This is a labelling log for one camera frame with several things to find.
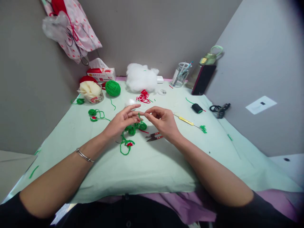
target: wall plate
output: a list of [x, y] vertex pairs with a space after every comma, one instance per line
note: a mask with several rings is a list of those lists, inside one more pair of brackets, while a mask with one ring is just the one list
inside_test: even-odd
[[276, 105], [277, 102], [271, 100], [267, 96], [263, 96], [260, 99], [256, 100], [255, 102], [251, 103], [250, 105], [246, 106], [246, 108], [253, 114], [258, 114], [271, 106]]

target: hand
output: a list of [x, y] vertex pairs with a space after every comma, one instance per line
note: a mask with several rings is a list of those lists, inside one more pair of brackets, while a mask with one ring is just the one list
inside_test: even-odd
[[145, 117], [167, 140], [170, 141], [171, 139], [181, 136], [171, 110], [154, 106], [145, 111]]
[[141, 111], [131, 111], [132, 109], [138, 107], [140, 107], [140, 104], [125, 107], [122, 111], [116, 114], [102, 133], [109, 138], [115, 138], [116, 136], [120, 135], [127, 126], [134, 123], [139, 123], [140, 119], [138, 117], [138, 113], [141, 116], [143, 116], [144, 113]]

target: black spool of thread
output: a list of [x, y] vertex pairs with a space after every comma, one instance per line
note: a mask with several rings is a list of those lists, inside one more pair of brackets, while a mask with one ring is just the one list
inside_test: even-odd
[[203, 111], [203, 109], [198, 104], [193, 104], [192, 109], [198, 114], [200, 114]]

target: tissue box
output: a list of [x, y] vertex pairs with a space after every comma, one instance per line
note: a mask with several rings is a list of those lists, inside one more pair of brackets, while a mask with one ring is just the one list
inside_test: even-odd
[[115, 68], [91, 68], [86, 73], [98, 82], [116, 80]]

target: scissors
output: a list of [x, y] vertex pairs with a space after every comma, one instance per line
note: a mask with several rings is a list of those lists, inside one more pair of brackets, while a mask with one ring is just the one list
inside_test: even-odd
[[156, 136], [156, 135], [159, 135], [159, 134], [160, 134], [160, 133], [157, 132], [157, 133], [154, 133], [154, 134], [151, 134], [151, 135], [146, 136], [146, 138], [150, 138], [147, 142], [149, 142], [149, 141], [154, 141], [154, 140], [163, 138], [163, 136]]

